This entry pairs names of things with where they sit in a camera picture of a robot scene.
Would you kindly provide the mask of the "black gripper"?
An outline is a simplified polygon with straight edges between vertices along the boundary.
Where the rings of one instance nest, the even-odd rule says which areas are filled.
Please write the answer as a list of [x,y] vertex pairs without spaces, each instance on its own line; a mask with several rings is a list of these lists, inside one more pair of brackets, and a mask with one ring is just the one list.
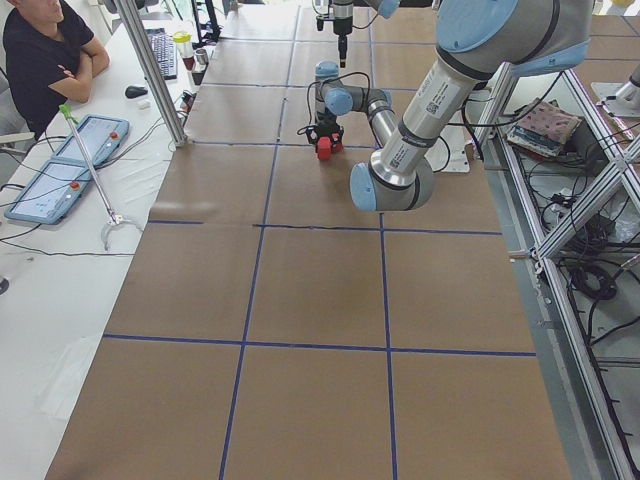
[[348,40],[347,37],[353,31],[352,12],[332,12],[316,15],[316,27],[322,31],[325,23],[331,23],[333,33],[338,37],[339,67],[345,68],[347,61]]
[[314,146],[321,137],[329,137],[339,134],[343,139],[344,128],[337,123],[337,116],[329,110],[314,112],[314,122],[297,130],[298,135],[305,135],[307,142]]

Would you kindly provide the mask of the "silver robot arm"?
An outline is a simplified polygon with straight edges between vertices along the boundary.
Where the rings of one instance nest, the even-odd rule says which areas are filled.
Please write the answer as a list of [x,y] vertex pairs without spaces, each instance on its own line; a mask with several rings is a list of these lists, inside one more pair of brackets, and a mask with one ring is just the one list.
[[374,18],[382,16],[389,19],[400,7],[398,0],[334,0],[313,1],[316,29],[321,32],[326,24],[332,25],[332,32],[337,36],[339,67],[345,68],[348,52],[348,36],[356,29],[354,25],[354,10],[357,6],[371,8]]
[[579,65],[592,11],[590,1],[445,1],[437,14],[436,60],[401,117],[385,92],[344,84],[343,62],[322,61],[315,67],[314,122],[300,131],[327,159],[342,146],[338,117],[364,113],[381,147],[351,170],[354,205],[362,211],[419,208],[435,183],[427,151],[472,90],[503,63],[518,77]]

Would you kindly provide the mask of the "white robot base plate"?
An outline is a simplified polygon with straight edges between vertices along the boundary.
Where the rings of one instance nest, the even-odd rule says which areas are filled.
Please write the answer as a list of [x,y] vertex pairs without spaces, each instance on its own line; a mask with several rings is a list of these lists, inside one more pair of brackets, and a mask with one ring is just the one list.
[[464,129],[447,126],[425,158],[434,172],[466,174],[470,172],[470,165],[465,146]]

